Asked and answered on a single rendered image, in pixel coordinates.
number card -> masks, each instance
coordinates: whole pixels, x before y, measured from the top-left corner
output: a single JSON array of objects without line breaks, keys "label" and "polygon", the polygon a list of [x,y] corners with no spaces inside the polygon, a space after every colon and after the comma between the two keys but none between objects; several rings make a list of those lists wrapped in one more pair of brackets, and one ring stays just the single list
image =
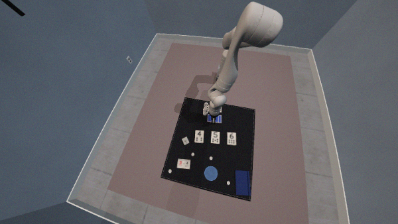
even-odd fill
[{"label": "number card", "polygon": [[203,143],[204,131],[195,130],[195,143]]},{"label": "number card", "polygon": [[213,143],[213,144],[219,144],[220,143],[220,132],[219,131],[212,131],[211,143]]},{"label": "number card", "polygon": [[189,144],[188,137],[182,138],[182,142],[184,143],[184,145]]},{"label": "number card", "polygon": [[190,168],[190,160],[185,160],[185,159],[179,158],[178,162],[177,162],[177,168],[178,169],[187,169],[187,170],[189,170],[189,168]]},{"label": "number card", "polygon": [[236,133],[227,133],[227,144],[236,145]]}]

floor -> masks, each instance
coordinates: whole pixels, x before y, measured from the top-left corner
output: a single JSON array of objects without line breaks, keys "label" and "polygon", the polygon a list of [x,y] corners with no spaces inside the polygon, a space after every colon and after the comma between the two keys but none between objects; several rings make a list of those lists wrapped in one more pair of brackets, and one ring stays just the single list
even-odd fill
[{"label": "floor", "polygon": [[[221,39],[156,35],[109,116],[68,203],[115,223],[204,223],[108,189],[135,121],[172,43],[219,47]],[[342,209],[340,201],[344,191],[312,52],[278,45],[245,50],[290,56],[304,154],[308,220],[309,223],[339,223],[338,213]]]}]

blue circle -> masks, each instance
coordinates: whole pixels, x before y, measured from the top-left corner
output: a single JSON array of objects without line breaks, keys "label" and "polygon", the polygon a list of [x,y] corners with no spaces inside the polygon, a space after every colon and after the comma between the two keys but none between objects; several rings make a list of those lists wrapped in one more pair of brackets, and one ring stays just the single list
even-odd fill
[{"label": "blue circle", "polygon": [[208,166],[204,170],[204,177],[209,181],[215,180],[217,176],[218,176],[218,171],[214,166]]}]

black mat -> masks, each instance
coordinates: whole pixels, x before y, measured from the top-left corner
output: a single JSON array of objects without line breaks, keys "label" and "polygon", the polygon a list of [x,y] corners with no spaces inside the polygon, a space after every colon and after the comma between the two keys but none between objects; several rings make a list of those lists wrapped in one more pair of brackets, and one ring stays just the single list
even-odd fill
[{"label": "black mat", "polygon": [[161,177],[250,201],[255,110],[225,104],[221,123],[212,123],[204,102],[184,98]]}]

white robotic arm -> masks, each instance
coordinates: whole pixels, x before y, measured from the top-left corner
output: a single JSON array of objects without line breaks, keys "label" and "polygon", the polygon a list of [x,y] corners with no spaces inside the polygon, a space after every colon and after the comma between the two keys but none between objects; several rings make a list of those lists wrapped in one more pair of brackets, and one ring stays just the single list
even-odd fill
[{"label": "white robotic arm", "polygon": [[237,53],[239,48],[255,46],[264,47],[270,44],[282,29],[283,18],[273,9],[256,2],[249,3],[237,26],[224,35],[222,61],[217,73],[217,81],[208,90],[210,104],[203,108],[203,115],[208,113],[215,117],[226,103],[224,93],[228,92],[237,78]]}]

